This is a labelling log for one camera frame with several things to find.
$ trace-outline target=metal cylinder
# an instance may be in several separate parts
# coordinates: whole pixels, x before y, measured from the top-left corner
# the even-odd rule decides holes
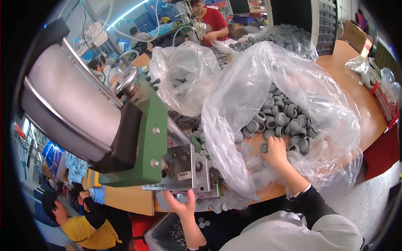
[[[179,126],[168,116],[168,136],[178,145],[193,144],[191,139],[180,130]]]

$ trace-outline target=yellow shirt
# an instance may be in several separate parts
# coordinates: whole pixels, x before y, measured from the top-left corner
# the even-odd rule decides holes
[[[109,249],[114,247],[116,242],[123,243],[108,220],[93,235],[91,224],[85,216],[71,217],[62,225],[62,229],[73,242],[88,249]]]

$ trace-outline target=pile of rubber discs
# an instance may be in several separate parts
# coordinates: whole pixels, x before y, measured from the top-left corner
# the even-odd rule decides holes
[[[291,24],[274,25],[267,27],[257,34],[255,37],[249,37],[245,42],[238,42],[231,44],[234,51],[244,51],[252,45],[262,42],[272,41],[276,45],[279,45],[288,51],[292,51],[300,56],[304,56],[307,59],[313,59],[313,55],[317,52],[314,46],[311,46],[311,33],[305,31],[303,28],[299,28]]]
[[[235,142],[241,142],[244,137],[252,138],[255,133],[264,133],[265,139],[291,135],[287,150],[303,155],[310,151],[310,141],[317,136],[307,111],[293,103],[274,83],[261,110],[238,132]],[[267,151],[268,145],[263,142],[260,152]]]

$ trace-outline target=machine label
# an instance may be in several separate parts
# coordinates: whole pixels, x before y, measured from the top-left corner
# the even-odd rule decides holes
[[[177,178],[179,180],[188,180],[191,179],[191,171],[182,172],[177,174]]]

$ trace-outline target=woman in red shirt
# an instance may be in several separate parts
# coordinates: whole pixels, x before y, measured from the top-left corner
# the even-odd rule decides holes
[[[202,8],[202,0],[191,0],[190,3],[196,18],[207,25],[207,34],[203,36],[202,44],[212,46],[212,41],[228,39],[228,24],[221,12],[206,6]]]

